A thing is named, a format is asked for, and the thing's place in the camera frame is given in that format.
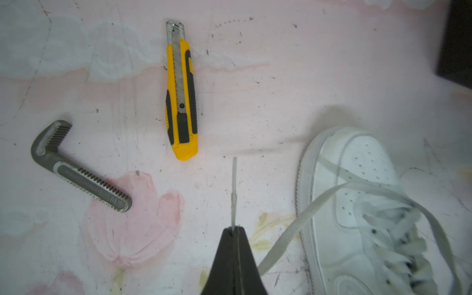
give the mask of pink floral surface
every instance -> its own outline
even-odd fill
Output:
[[[184,199],[176,191],[159,196],[145,172],[128,172],[111,182],[131,196],[131,209],[119,213],[94,199],[86,223],[97,251],[113,266],[125,269],[147,261],[175,241]]]
[[[229,226],[231,157],[236,222],[257,236],[264,212],[295,213],[300,157],[339,125],[384,143],[405,191],[443,225],[467,285],[472,91],[435,75],[447,9],[445,0],[0,0],[1,293],[198,294]],[[194,69],[199,153],[185,162],[165,123],[170,18],[185,25]],[[58,118],[73,124],[60,152],[132,195],[129,212],[31,159],[33,139]],[[257,262],[284,226],[254,241]],[[445,294],[447,267],[428,225],[419,230]],[[262,278],[268,293],[306,294],[303,267],[294,240]],[[62,280],[64,270],[78,279]]]
[[[37,284],[25,295],[85,295],[84,284],[74,273],[59,273],[49,284]]]

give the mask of serrated teeth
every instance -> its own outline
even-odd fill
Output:
[[[107,183],[106,181],[102,180],[101,178],[95,176],[92,172],[89,172],[89,171],[85,170],[84,168],[79,168],[77,171],[80,172],[85,177],[87,177],[88,179],[93,180],[94,182],[96,182],[96,184],[101,186],[103,189],[106,189],[109,192],[113,193],[116,197],[120,198],[121,200],[128,201],[129,197],[126,193],[122,192],[121,190],[117,189],[116,187],[112,186],[111,184]]]
[[[64,138],[66,137],[69,130],[70,130],[69,126],[58,126],[56,130],[54,131],[54,134],[49,139],[47,145],[55,146],[55,147],[59,146],[61,142],[64,140]]]

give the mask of shoelace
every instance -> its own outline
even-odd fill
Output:
[[[449,294],[462,295],[462,287],[455,270],[451,246],[438,220],[423,206],[407,196],[363,182],[347,182],[337,185],[328,189],[310,203],[282,233],[280,238],[269,250],[266,257],[259,264],[258,270],[261,276],[272,268],[282,257],[292,239],[300,232],[303,226],[309,222],[316,212],[318,212],[328,200],[333,198],[340,189],[363,191],[367,194],[384,196],[390,200],[404,204],[404,208],[388,208],[379,211],[379,215],[377,216],[363,216],[369,224],[388,230],[390,235],[399,241],[399,246],[395,251],[388,249],[385,245],[381,245],[381,243],[377,243],[378,246],[375,248],[377,255],[386,262],[384,271],[392,286],[399,292],[403,292],[403,294],[429,295],[436,293],[436,284],[432,280],[431,265],[421,256],[421,253],[426,250],[426,244],[423,239],[416,238],[415,232],[413,232],[415,222],[418,221],[420,213],[423,213],[431,225],[439,251],[453,276],[453,284]],[[413,271],[409,268],[412,263],[414,263]]]

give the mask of retractable blade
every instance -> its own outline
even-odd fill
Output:
[[[167,27],[168,86],[166,123],[170,145],[177,159],[185,161],[198,152],[197,107],[190,46],[184,25],[170,20]]]

